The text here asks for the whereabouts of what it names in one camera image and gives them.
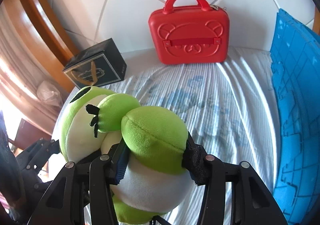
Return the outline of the red bear suitcase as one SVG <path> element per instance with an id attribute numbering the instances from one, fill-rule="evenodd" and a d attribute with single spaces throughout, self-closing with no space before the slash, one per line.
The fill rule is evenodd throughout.
<path id="1" fill-rule="evenodd" d="M 206 0 L 167 0 L 148 24 L 163 64 L 221 63 L 227 57 L 229 16 Z"/>

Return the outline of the wooden door frame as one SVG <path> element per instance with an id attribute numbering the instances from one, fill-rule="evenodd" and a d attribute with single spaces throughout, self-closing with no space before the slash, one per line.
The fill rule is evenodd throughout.
<path id="1" fill-rule="evenodd" d="M 47 0 L 2 0 L 15 33 L 49 76 L 67 92 L 75 85 L 62 72 L 79 50 Z"/>

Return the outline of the light blue patterned bedsheet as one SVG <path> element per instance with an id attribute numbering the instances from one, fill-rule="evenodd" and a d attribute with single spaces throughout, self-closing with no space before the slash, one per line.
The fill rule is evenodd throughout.
<path id="1" fill-rule="evenodd" d="M 164 65 L 153 49 L 123 58 L 126 77 L 109 89 L 173 111 L 208 153 L 227 163 L 249 162 L 273 190 L 279 120 L 269 52 L 230 47 L 217 64 Z"/>

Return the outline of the black gift bag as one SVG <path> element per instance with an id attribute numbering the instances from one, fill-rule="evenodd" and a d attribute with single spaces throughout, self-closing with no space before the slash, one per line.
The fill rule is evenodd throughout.
<path id="1" fill-rule="evenodd" d="M 95 44 L 74 57 L 63 69 L 63 73 L 77 88 L 102 87 L 121 82 L 125 78 L 127 64 L 113 39 Z"/>

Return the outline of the white curtain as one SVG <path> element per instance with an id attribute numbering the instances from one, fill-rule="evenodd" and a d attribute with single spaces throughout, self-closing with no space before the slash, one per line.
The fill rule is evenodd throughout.
<path id="1" fill-rule="evenodd" d="M 60 108 L 44 103 L 37 96 L 37 88 L 47 77 L 1 6 L 1 93 L 29 123 L 51 135 Z"/>

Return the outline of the clear plastic bag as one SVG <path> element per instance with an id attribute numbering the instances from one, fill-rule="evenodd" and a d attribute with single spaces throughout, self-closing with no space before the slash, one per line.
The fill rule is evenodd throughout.
<path id="1" fill-rule="evenodd" d="M 63 100 L 58 88 L 49 81 L 43 81 L 37 88 L 37 97 L 40 101 L 53 107 L 61 108 Z"/>

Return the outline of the green frog plush toy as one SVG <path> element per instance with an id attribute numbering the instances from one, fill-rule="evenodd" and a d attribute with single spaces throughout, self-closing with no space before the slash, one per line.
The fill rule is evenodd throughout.
<path id="1" fill-rule="evenodd" d="M 188 130 L 174 112 L 143 106 L 128 94 L 81 88 L 54 128 L 66 161 L 79 163 L 124 141 L 129 161 L 124 177 L 111 186 L 119 222 L 144 224 L 176 208 L 191 189 L 183 167 Z"/>

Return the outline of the blue plastic crate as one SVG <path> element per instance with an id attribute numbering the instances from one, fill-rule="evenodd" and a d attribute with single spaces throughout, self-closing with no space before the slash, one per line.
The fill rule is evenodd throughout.
<path id="1" fill-rule="evenodd" d="M 280 9 L 270 53 L 280 122 L 273 196 L 299 224 L 319 199 L 319 35 Z"/>

